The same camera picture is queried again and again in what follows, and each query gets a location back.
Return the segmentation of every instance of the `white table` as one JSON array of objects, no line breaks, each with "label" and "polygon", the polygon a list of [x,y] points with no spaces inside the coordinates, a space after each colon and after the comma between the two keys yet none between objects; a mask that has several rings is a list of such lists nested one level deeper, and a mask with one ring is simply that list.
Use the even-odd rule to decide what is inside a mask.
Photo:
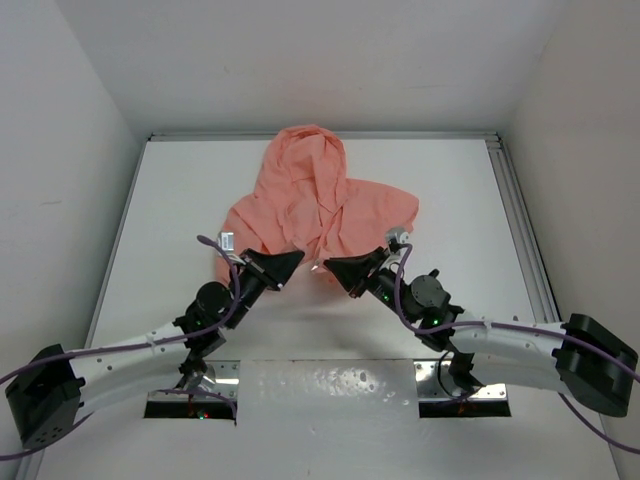
[{"label": "white table", "polygon": [[[268,144],[181,140],[145,147],[94,346],[170,321],[211,280],[213,251],[195,236],[215,236],[252,191]],[[504,178],[501,192],[483,139],[363,137],[345,146],[350,177],[420,199],[407,278],[439,268],[453,302],[473,314],[534,319],[524,280],[532,274],[523,277]],[[617,478],[607,445],[550,392],[510,387],[511,418],[419,419],[411,359],[435,354],[371,296],[351,300],[315,280],[308,264],[298,269],[215,352],[241,361],[238,427],[143,419],[141,396],[49,448],[37,478]],[[35,478],[36,467],[23,470]]]}]

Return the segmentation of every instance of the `crumpled cloth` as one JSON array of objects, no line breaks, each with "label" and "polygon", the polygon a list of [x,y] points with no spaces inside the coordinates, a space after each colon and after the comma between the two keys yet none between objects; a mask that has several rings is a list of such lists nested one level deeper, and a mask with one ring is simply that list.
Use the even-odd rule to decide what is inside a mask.
[{"label": "crumpled cloth", "polygon": [[[221,231],[234,233],[236,253],[298,248],[305,252],[302,263],[320,264],[386,245],[385,233],[393,227],[411,232],[418,206],[410,193],[347,178],[344,146],[329,130],[291,127],[269,144],[253,193],[231,207]],[[221,257],[216,279],[229,281]]]}]

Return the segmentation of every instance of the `cloth fold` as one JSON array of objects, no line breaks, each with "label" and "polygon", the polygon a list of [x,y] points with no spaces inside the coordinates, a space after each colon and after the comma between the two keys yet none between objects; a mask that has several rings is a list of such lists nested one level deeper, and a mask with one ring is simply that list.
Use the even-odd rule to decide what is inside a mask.
[{"label": "cloth fold", "polygon": [[[418,199],[400,189],[347,178],[340,139],[316,125],[282,130],[267,147],[253,193],[227,214],[235,251],[281,253],[298,248],[302,263],[362,255],[385,244],[397,226],[413,230]],[[216,260],[216,279],[229,272]]]}]

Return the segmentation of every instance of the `metal edge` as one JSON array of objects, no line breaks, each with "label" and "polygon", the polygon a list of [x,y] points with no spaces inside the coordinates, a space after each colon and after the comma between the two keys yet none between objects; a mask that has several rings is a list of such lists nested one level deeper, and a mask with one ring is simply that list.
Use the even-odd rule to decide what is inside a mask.
[{"label": "metal edge", "polygon": [[[224,140],[269,140],[277,131],[256,132],[154,132],[149,138],[150,142],[194,142],[194,141],[224,141]],[[410,139],[434,139],[434,140],[486,140],[497,141],[495,132],[388,132],[371,131],[357,132],[351,130],[338,130],[335,132],[343,140],[380,139],[380,140],[410,140]]]},{"label": "metal edge", "polygon": [[[91,346],[93,336],[96,332],[96,326],[98,325],[98,317],[100,316],[100,310],[102,308],[102,302],[104,301],[104,295],[109,284],[109,277],[111,276],[111,269],[113,268],[113,262],[116,258],[116,252],[118,251],[118,245],[120,244],[120,237],[122,236],[122,230],[124,229],[124,223],[127,218],[127,212],[129,211],[129,205],[131,204],[131,198],[133,197],[133,190],[138,180],[138,173],[140,172],[140,165],[142,164],[142,158],[147,147],[147,142],[142,147],[140,156],[138,157],[138,163],[136,165],[136,171],[133,174],[133,180],[131,181],[131,187],[129,188],[129,194],[127,195],[127,201],[120,217],[120,224],[118,225],[118,232],[111,249],[111,256],[109,257],[109,263],[107,264],[107,270],[105,271],[104,279],[102,280],[102,286],[100,287],[100,293],[98,295],[98,301],[96,302],[96,308],[93,311],[93,317],[91,318],[91,325],[89,326],[89,332],[87,333],[87,339],[84,343],[84,348]],[[14,477],[15,480],[36,480],[38,472],[40,471],[40,465],[44,458],[45,450],[29,455],[20,461],[18,472]]]},{"label": "metal edge", "polygon": [[559,322],[560,316],[511,158],[499,138],[487,141],[487,151],[498,182],[498,190],[502,197],[534,317],[539,322]]}]

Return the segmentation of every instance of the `purple cable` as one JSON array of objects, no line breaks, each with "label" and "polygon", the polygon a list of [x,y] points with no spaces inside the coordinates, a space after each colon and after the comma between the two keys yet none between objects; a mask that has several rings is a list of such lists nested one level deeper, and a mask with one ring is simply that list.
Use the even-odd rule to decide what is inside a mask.
[{"label": "purple cable", "polygon": [[[205,237],[204,235],[198,235],[197,239],[203,245],[207,245],[209,247],[215,248],[218,251],[218,253],[222,256],[222,258],[224,258],[224,260],[229,264],[229,267],[230,267],[230,270],[231,270],[231,278],[233,280],[233,301],[231,302],[231,306],[229,307],[229,310],[224,315],[224,317],[222,317],[222,319],[219,322],[215,323],[214,325],[211,325],[211,326],[209,326],[207,328],[204,328],[202,330],[199,330],[197,332],[191,332],[191,333],[183,334],[183,335],[176,335],[174,337],[162,338],[160,340],[157,340],[155,342],[155,345],[165,345],[167,343],[178,342],[178,341],[181,341],[181,340],[188,340],[190,338],[199,337],[201,335],[206,335],[207,333],[213,332],[214,330],[217,330],[218,328],[222,327],[225,323],[227,323],[229,321],[229,319],[235,313],[236,309],[238,308],[238,304],[240,302],[240,278],[238,277],[238,272],[236,271],[236,269],[233,268],[233,262],[231,261],[229,256],[225,253],[225,251],[220,247],[220,245],[218,245],[216,242],[214,242],[210,238]],[[90,357],[90,356],[94,356],[94,355],[105,355],[105,354],[109,354],[109,353],[132,352],[132,351],[135,351],[135,350],[142,350],[144,348],[149,348],[149,347],[152,347],[152,346],[153,345],[151,345],[150,343],[146,343],[146,342],[145,343],[133,343],[133,344],[130,344],[130,345],[119,345],[117,347],[89,348],[89,349],[85,349],[85,350],[77,350],[77,351],[74,351],[74,352],[61,353],[59,355],[52,355],[51,357],[41,358],[40,360],[35,360],[35,361],[31,362],[31,363],[23,365],[20,368],[17,368],[16,370],[14,370],[11,373],[8,373],[4,377],[0,378],[0,385],[3,385],[4,383],[6,383],[9,380],[11,380],[13,377],[16,377],[16,376],[20,375],[21,373],[28,372],[30,370],[33,370],[34,368],[38,368],[38,367],[40,367],[42,365],[47,365],[47,364],[52,363],[52,362],[58,362],[58,361],[61,361],[61,360],[71,360],[72,358],[78,358],[78,357]],[[71,433],[76,427],[80,426],[80,424],[82,424],[82,422],[84,422],[86,419],[87,419],[87,417],[83,418],[78,423],[76,423],[71,428],[69,433]],[[0,456],[0,462],[6,462],[6,461],[10,461],[10,460],[17,460],[17,459],[20,459],[22,457],[26,457],[26,456],[31,455],[33,453],[39,452],[43,448],[44,447],[39,447],[39,448],[36,448],[36,449],[26,450],[26,451],[23,451],[23,452],[20,452],[20,453],[11,454],[11,455],[1,455]]]},{"label": "purple cable", "polygon": [[[438,333],[438,332],[442,332],[442,331],[449,330],[449,329],[457,330],[458,328],[484,327],[485,326],[485,322],[481,322],[481,321],[478,321],[478,320],[476,320],[476,321],[465,321],[465,322],[449,323],[449,324],[445,324],[445,325],[439,325],[439,326],[433,327],[433,328],[422,328],[422,329],[421,328],[416,328],[413,325],[411,325],[411,322],[409,322],[409,320],[407,320],[407,318],[404,316],[404,312],[402,311],[402,303],[400,302],[400,283],[401,283],[401,280],[402,280],[402,275],[404,273],[404,266],[406,265],[407,260],[409,259],[409,255],[411,255],[411,251],[413,250],[413,245],[406,243],[406,244],[403,245],[403,247],[406,248],[406,252],[402,256],[402,259],[400,260],[400,264],[398,265],[398,271],[396,272],[396,280],[395,280],[394,285],[393,285],[393,300],[395,302],[396,314],[398,315],[398,318],[400,318],[400,321],[402,322],[402,324],[405,327],[407,327],[409,330],[411,330],[412,332],[414,332],[414,333],[416,333],[418,335],[430,335],[432,333]],[[516,331],[516,332],[534,333],[534,334],[538,334],[538,335],[544,335],[544,336],[547,336],[547,337],[558,338],[560,340],[564,340],[564,341],[573,343],[574,345],[578,345],[579,347],[582,347],[585,350],[589,350],[590,352],[595,353],[596,355],[599,355],[600,357],[604,358],[608,362],[613,363],[616,367],[620,368],[620,370],[625,372],[627,375],[631,376],[636,382],[640,382],[640,374],[636,373],[634,370],[629,368],[627,365],[622,363],[617,358],[612,357],[611,355],[609,355],[604,350],[601,350],[598,347],[594,347],[590,343],[587,343],[584,340],[580,340],[579,338],[574,338],[574,337],[571,337],[569,335],[565,335],[565,334],[560,333],[560,332],[552,332],[552,331],[549,331],[549,330],[538,329],[538,328],[533,328],[533,327],[525,327],[524,325],[512,325],[512,324],[508,324],[508,323],[491,322],[491,328],[498,328],[498,329],[502,329],[502,330],[512,330],[512,331]],[[634,453],[636,455],[640,455],[640,449],[634,448],[634,447],[630,447],[628,445],[620,443],[617,440],[614,440],[613,438],[609,437],[606,433],[601,432],[600,430],[598,430],[595,426],[593,426],[593,424],[591,422],[589,422],[589,420],[587,420],[575,408],[575,406],[573,404],[571,404],[571,402],[569,402],[569,400],[564,395],[562,395],[562,394],[559,394],[559,395],[560,395],[560,398],[562,399],[562,401],[567,405],[567,407],[569,407],[569,410],[571,410],[571,412],[576,417],[578,417],[578,419],[583,424],[585,424],[587,426],[587,428],[589,428],[589,430],[594,432],[596,435],[598,435],[600,438],[602,438],[604,441],[606,441],[609,445],[612,445],[612,446],[614,446],[616,448],[624,450],[625,452],[629,452],[629,453]]]},{"label": "purple cable", "polygon": [[194,397],[213,397],[218,400],[222,400],[224,403],[229,405],[231,409],[231,415],[233,416],[233,424],[238,425],[236,417],[238,415],[238,409],[236,404],[233,401],[224,395],[220,395],[218,393],[207,392],[204,390],[178,390],[178,389],[169,389],[169,390],[158,390],[160,393],[173,393],[174,395],[192,395]]}]

